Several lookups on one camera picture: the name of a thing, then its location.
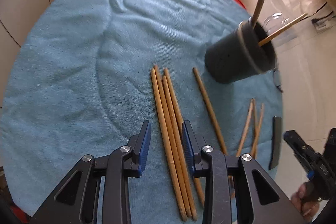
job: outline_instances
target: black cup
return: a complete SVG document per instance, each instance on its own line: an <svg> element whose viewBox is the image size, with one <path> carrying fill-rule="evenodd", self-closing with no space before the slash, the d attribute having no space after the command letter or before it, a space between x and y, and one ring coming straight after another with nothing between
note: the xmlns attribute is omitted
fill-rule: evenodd
<svg viewBox="0 0 336 224"><path fill-rule="evenodd" d="M206 50L205 67L217 82L226 84L274 69L272 43L258 45L266 37L259 23L253 29L251 19L241 22L238 29Z"/></svg>

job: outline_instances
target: blue gripper pad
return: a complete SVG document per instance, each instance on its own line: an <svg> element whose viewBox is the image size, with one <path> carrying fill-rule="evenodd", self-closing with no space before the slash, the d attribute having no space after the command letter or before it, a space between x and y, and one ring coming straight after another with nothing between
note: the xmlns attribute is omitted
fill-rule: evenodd
<svg viewBox="0 0 336 224"><path fill-rule="evenodd" d="M152 136L152 125L149 121L144 121L140 130L140 134L137 142L141 141L142 144L139 151L139 167L138 167L138 175L139 177L142 175L142 172L145 170L146 161L148 156L149 144L151 142Z"/></svg>
<svg viewBox="0 0 336 224"><path fill-rule="evenodd" d="M194 166L194 151L191 146L188 130L186 123L189 124L190 128L190 122L189 121L184 121L182 124L182 141L183 141L183 147L184 147L184 155L185 155L185 160L188 165L188 169L190 171L190 174L194 176L195 173L195 166Z"/></svg>

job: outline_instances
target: silver bolt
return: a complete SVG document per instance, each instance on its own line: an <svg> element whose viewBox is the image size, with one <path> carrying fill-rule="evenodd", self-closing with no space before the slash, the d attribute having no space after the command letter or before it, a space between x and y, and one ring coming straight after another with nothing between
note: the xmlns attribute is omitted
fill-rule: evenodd
<svg viewBox="0 0 336 224"><path fill-rule="evenodd" d="M250 161L252 156L250 154L243 154L241 157L244 161Z"/></svg>
<svg viewBox="0 0 336 224"><path fill-rule="evenodd" d="M84 155L84 156L82 157L82 160L83 160L83 161L90 161L90 160L92 160L92 156L89 155L89 154Z"/></svg>
<svg viewBox="0 0 336 224"><path fill-rule="evenodd" d="M203 151L205 152L212 152L212 150L213 150L213 147L210 145L203 146Z"/></svg>
<svg viewBox="0 0 336 224"><path fill-rule="evenodd" d="M124 145L120 148L120 151L124 153L128 152L129 150L131 150L131 148L127 145Z"/></svg>

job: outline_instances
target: light blue tablecloth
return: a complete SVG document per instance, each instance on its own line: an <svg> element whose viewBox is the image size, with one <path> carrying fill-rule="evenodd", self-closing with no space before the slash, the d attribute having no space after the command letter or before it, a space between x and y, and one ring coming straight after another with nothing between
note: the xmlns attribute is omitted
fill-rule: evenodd
<svg viewBox="0 0 336 224"><path fill-rule="evenodd" d="M232 155L250 99L258 108L263 102L257 160L267 170L272 117L282 116L272 72L222 85L204 67L206 48L248 17L233 0L55 0L28 35L4 99L1 158L15 203L33 215L82 155L110 154L147 119L147 166L129 182L132 221L180 223L150 81L154 64L169 68L184 119L219 148L192 73L199 69ZM250 131L243 152L251 142ZM201 223L195 191L194 199Z"/></svg>

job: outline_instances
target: dark gray cup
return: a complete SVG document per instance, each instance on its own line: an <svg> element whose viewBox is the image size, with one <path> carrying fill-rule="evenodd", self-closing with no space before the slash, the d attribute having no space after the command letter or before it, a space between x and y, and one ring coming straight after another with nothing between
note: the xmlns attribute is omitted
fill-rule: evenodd
<svg viewBox="0 0 336 224"><path fill-rule="evenodd" d="M272 43L259 47L267 34L259 23L241 22L233 33L211 45L205 52L205 66L219 83L231 83L274 69L276 54Z"/></svg>

